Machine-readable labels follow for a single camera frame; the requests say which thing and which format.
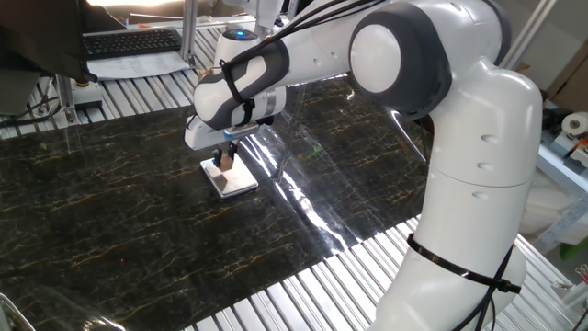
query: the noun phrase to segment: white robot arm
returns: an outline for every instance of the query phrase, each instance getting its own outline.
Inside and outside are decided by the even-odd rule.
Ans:
[[[431,116],[421,221],[370,330],[478,330],[525,277],[513,242],[535,171],[541,97],[494,65],[510,40],[489,1],[316,0],[293,20],[307,29],[285,37],[225,33],[217,61],[229,65],[197,86],[186,132],[194,149],[255,132],[283,109],[285,86],[349,71],[365,96],[405,118]],[[317,18],[325,13],[339,18]]]

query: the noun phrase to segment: computer keyboard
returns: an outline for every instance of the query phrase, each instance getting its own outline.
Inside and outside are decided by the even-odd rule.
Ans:
[[[144,29],[84,36],[88,60],[179,51],[182,38],[175,29]]]

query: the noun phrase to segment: white paper roll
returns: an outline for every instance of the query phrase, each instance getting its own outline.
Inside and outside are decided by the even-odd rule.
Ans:
[[[588,132],[588,112],[578,112],[566,116],[561,123],[561,129],[573,135]]]

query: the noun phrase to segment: paper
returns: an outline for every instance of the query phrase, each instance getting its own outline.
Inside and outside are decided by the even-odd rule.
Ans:
[[[101,81],[170,74],[189,67],[174,51],[88,61],[90,73]]]

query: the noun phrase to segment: marble tabletop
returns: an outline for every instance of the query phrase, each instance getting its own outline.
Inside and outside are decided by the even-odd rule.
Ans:
[[[229,200],[190,112],[0,142],[0,292],[37,330],[176,331],[422,208],[422,158],[348,77],[288,89],[240,146],[259,189]]]

